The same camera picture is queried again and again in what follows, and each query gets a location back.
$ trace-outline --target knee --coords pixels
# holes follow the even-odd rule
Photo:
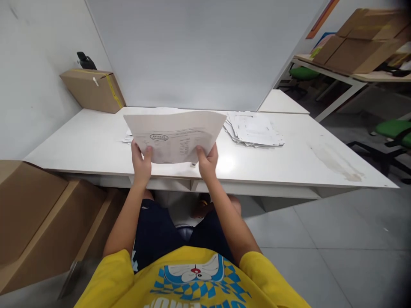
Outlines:
[[[241,215],[241,203],[240,200],[233,196],[233,195],[228,195],[228,198],[231,201],[231,204],[234,206],[234,208],[237,210],[237,212]]]
[[[143,200],[144,199],[150,199],[154,201],[153,195],[151,194],[151,192],[149,190],[144,190],[144,194],[143,194]]]

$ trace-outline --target hand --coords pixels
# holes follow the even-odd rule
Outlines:
[[[213,145],[213,148],[211,149],[207,157],[204,154],[202,147],[197,146],[197,156],[200,174],[203,180],[207,182],[209,180],[217,178],[217,176],[215,175],[215,167],[217,166],[218,161],[217,145]]]
[[[141,156],[140,148],[137,143],[133,140],[131,143],[131,156],[133,160],[134,167],[134,183],[142,184],[144,188],[147,186],[151,177],[151,155],[153,153],[153,148],[151,146],[147,147],[146,155]]]

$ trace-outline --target wooden table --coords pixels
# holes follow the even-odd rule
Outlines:
[[[351,87],[343,93],[338,99],[336,99],[330,106],[328,106],[322,113],[320,113],[316,117],[316,121],[320,122],[325,117],[327,117],[330,113],[332,113],[335,109],[340,107],[343,103],[345,103],[351,96],[361,90],[364,86],[368,83],[382,83],[382,82],[411,82],[411,75],[405,77],[394,77],[387,72],[382,71],[374,71],[368,74],[342,74],[331,71],[330,69],[325,68],[322,65],[318,65],[313,63],[313,59],[310,58],[310,55],[307,54],[300,54],[295,55],[291,62],[307,67],[312,69],[313,71],[319,72],[323,75],[329,76],[334,78],[336,81],[331,84],[327,90],[325,90],[319,99],[327,94],[332,88],[338,83],[338,81],[342,81],[351,85]]]
[[[131,150],[118,142],[128,128],[123,115],[150,110],[124,107],[109,114],[83,109],[24,160],[96,185],[130,187]],[[282,148],[246,147],[224,130],[217,138],[216,173],[227,193],[290,198],[296,204],[363,187],[397,187],[309,115],[264,115],[284,135]],[[198,166],[190,163],[153,164],[148,188],[207,192]]]

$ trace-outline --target white partition board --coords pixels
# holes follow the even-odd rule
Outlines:
[[[325,2],[86,1],[128,106],[251,111]]]

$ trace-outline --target chair wheel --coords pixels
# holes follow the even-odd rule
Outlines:
[[[401,179],[401,182],[407,185],[411,185],[411,179]]]

